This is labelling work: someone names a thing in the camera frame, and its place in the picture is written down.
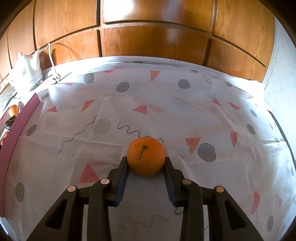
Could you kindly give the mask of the orange with stem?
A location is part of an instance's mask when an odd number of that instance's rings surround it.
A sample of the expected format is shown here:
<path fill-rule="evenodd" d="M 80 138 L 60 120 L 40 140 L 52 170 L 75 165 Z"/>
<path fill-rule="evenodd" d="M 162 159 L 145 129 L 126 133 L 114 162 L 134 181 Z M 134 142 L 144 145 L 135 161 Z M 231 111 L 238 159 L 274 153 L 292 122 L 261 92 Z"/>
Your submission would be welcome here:
<path fill-rule="evenodd" d="M 155 138 L 142 137 L 130 143 L 126 156 L 127 163 L 134 173 L 143 177 L 151 177 L 163 168 L 166 151 Z"/>

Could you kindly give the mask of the dark brown round fruit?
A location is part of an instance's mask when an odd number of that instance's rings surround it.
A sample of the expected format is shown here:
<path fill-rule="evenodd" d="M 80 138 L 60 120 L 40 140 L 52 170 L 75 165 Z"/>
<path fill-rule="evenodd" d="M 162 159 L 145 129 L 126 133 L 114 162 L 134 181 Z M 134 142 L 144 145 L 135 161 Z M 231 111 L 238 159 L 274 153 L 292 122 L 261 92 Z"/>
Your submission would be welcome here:
<path fill-rule="evenodd" d="M 13 123 L 15 122 L 17 117 L 18 117 L 18 115 L 14 115 L 5 122 L 5 128 L 8 131 L 11 129 L 11 126 L 13 125 Z"/>

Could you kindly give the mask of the large orange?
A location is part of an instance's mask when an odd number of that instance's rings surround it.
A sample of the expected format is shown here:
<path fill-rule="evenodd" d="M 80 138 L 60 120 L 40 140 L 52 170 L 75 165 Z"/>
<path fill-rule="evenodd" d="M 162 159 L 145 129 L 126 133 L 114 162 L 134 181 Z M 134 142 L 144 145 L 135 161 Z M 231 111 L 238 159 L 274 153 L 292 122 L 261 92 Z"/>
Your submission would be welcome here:
<path fill-rule="evenodd" d="M 13 117 L 18 114 L 19 114 L 19 106 L 18 105 L 14 104 L 9 107 L 9 116 L 10 117 Z"/>

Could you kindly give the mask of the white patterned tablecloth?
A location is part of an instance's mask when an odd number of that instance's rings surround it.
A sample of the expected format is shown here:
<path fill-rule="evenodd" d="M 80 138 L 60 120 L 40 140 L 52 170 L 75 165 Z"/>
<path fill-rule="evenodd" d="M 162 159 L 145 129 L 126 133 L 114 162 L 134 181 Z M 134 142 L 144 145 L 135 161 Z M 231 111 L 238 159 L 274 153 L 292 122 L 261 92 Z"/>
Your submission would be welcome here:
<path fill-rule="evenodd" d="M 157 139 L 173 166 L 200 186 L 223 186 L 264 240 L 295 217 L 295 166 L 262 86 L 158 58 L 114 57 L 61 65 L 63 80 L 35 89 L 6 176 L 1 224 L 26 240 L 71 185 L 118 167 L 130 143 Z"/>

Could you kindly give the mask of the white electric kettle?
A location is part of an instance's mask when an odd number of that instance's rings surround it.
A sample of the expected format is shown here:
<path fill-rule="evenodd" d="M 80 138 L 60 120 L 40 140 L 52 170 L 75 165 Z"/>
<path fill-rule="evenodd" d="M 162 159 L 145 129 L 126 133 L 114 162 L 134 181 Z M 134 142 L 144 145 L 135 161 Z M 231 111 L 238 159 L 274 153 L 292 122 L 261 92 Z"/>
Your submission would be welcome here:
<path fill-rule="evenodd" d="M 42 79 L 39 52 L 37 50 L 33 56 L 18 53 L 15 68 L 11 70 L 10 82 L 17 92 L 31 90 Z"/>

